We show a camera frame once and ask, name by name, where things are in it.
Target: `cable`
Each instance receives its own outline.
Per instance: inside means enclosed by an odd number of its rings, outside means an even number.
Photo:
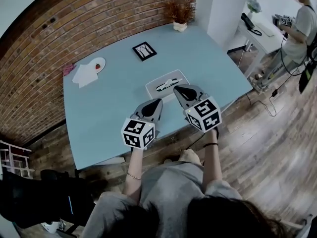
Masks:
[[[278,91],[278,89],[280,89],[283,85],[285,85],[285,83],[286,83],[291,77],[292,77],[292,75],[290,75],[290,76],[285,80],[285,82],[284,82],[283,84],[281,84],[281,85],[276,89],[276,91]]]
[[[282,59],[282,63],[283,63],[283,65],[284,65],[284,68],[286,69],[286,71],[288,72],[288,74],[290,74],[291,76],[299,76],[299,75],[302,74],[302,72],[294,75],[295,72],[294,72],[293,74],[290,73],[290,72],[288,71],[287,67],[285,66],[284,59],[283,59],[283,53],[282,53],[282,46],[283,46],[284,40],[285,40],[285,37],[283,37],[283,40],[282,40],[282,43],[281,43],[281,48],[280,48],[281,59]],[[301,62],[301,64],[297,66],[297,69],[298,69],[300,66],[302,66],[302,64],[303,64],[303,62],[305,61],[306,57],[307,57],[307,55],[304,57],[304,59],[303,59],[303,61]]]
[[[239,68],[239,66],[240,66],[240,62],[241,62],[241,60],[242,60],[243,53],[244,53],[244,50],[242,51],[242,54],[241,54],[241,57],[240,57],[240,60],[239,60],[239,63],[238,63],[238,68]]]
[[[256,29],[248,29],[251,33],[254,33],[256,35],[262,36],[262,33],[259,30]]]
[[[188,150],[188,149],[191,148],[194,144],[196,144],[199,140],[201,140],[201,139],[203,138],[203,136],[204,136],[204,134],[203,134],[200,138],[198,138],[194,143],[192,143],[190,146],[188,146],[188,147],[186,148],[186,150]]]
[[[256,101],[256,102],[254,102],[253,104],[251,104],[251,100],[250,100],[248,94],[246,94],[246,96],[247,96],[248,99],[249,99],[250,106],[253,106],[255,103],[260,102],[261,104],[263,104],[263,105],[265,106],[265,109],[266,109],[266,111],[268,112],[268,115],[269,115],[270,117],[275,117],[275,116],[277,116],[277,112],[276,112],[275,106],[274,106],[274,104],[273,104],[272,101],[271,101],[271,98],[272,98],[272,97],[269,97],[269,101],[271,102],[271,104],[272,104],[272,106],[273,106],[273,109],[274,109],[274,111],[275,111],[275,114],[274,114],[274,115],[270,112],[270,110],[268,110],[267,105],[264,104],[262,101]]]

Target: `black hair tie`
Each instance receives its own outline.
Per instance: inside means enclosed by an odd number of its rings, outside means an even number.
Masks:
[[[208,143],[208,144],[204,145],[204,148],[207,146],[210,146],[210,145],[218,145],[218,143]]]

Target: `person standing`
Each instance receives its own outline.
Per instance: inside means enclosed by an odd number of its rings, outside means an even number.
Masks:
[[[276,54],[262,78],[258,76],[257,81],[251,78],[253,87],[259,92],[265,90],[287,71],[292,73],[308,61],[307,46],[312,44],[317,33],[317,15],[311,0],[298,0],[298,2],[303,6],[298,10],[292,27],[282,24],[279,27],[288,34],[285,45]]]

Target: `paper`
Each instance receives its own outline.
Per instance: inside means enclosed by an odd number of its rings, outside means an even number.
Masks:
[[[272,36],[275,35],[274,32],[273,32],[271,29],[269,29],[268,27],[264,26],[263,24],[261,24],[261,23],[256,23],[256,25],[257,25],[257,27],[259,27],[260,30],[262,30],[267,36],[272,37]]]
[[[72,81],[79,84],[79,88],[82,88],[97,79],[98,76],[95,67],[91,66],[91,64],[81,64]]]

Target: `white desk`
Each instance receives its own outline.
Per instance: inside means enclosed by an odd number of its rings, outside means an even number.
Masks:
[[[259,30],[262,32],[262,36],[256,35],[249,31],[247,29],[246,24],[244,21],[240,20],[240,23],[238,25],[239,31],[247,38],[249,42],[251,42],[259,51],[256,58],[253,60],[249,68],[246,70],[244,75],[248,78],[251,73],[256,69],[256,67],[259,66],[261,63],[262,58],[265,55],[268,55],[272,53],[273,51],[276,51],[280,49],[281,43],[283,40],[283,35],[279,31],[279,29],[273,25],[273,23],[269,22],[264,16],[262,16],[260,13],[255,14],[252,18],[252,22],[256,25],[257,23],[261,23],[263,26],[270,29],[275,35],[269,37],[266,35],[261,29],[259,29],[257,26],[255,27],[256,30]]]

